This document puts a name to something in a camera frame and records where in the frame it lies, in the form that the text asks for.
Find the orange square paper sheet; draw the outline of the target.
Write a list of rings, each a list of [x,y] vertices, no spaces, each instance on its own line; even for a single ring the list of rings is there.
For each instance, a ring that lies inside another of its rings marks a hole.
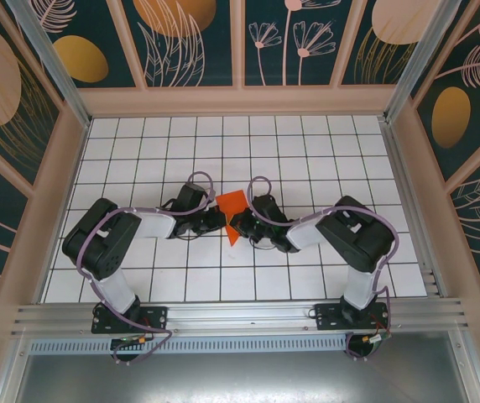
[[[225,214],[227,223],[225,229],[229,243],[233,246],[240,237],[240,234],[230,225],[230,222],[236,214],[242,213],[248,208],[247,198],[244,190],[237,190],[222,194],[218,196],[216,200],[221,212]]]

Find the grey metal sheet panel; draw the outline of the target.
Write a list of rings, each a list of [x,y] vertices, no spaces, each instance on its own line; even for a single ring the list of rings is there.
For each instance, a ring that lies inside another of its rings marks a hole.
[[[367,359],[341,351],[38,355],[24,344],[0,403],[480,403],[480,366],[458,332],[401,333]]]

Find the long aluminium mounting rail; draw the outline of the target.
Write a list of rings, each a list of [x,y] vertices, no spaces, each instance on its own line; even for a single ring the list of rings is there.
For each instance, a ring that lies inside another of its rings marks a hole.
[[[170,303],[167,328],[180,337],[298,335],[316,333],[308,312],[316,301]],[[91,336],[93,303],[47,303],[18,308],[13,337]],[[469,321],[456,298],[393,298],[392,332],[465,329]]]

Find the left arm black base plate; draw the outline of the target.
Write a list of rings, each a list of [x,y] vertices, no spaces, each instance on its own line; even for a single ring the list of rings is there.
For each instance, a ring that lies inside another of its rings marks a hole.
[[[134,327],[119,319],[102,303],[93,308],[92,315],[92,334],[135,334],[143,331],[141,328]],[[165,329],[167,308],[165,306],[132,307],[127,310],[124,316],[144,327]]]

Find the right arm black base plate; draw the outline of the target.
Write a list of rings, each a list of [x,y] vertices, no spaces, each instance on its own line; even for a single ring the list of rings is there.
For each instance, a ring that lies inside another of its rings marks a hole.
[[[377,324],[387,327],[389,312],[383,302],[374,302],[360,312],[343,310],[340,303],[321,303],[313,306],[311,315],[316,321],[318,330],[375,330]]]

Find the aluminium side rail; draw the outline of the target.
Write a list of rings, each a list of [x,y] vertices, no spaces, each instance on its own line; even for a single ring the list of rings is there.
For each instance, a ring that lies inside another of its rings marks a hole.
[[[404,209],[404,216],[410,230],[410,236],[425,288],[429,297],[447,297],[447,291],[434,249],[422,215],[419,200],[408,172],[404,156],[392,126],[382,120],[380,123],[383,141],[388,152],[389,162],[394,172],[396,186]]]

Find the aluminium corner post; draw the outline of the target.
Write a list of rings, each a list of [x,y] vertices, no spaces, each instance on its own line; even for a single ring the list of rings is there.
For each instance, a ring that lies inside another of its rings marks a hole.
[[[45,69],[75,113],[88,128],[90,115],[48,34],[60,34],[77,15],[75,0],[4,0]]]
[[[399,116],[420,75],[455,18],[461,2],[462,0],[441,0],[436,8],[383,112],[383,121],[386,124],[390,125]]]

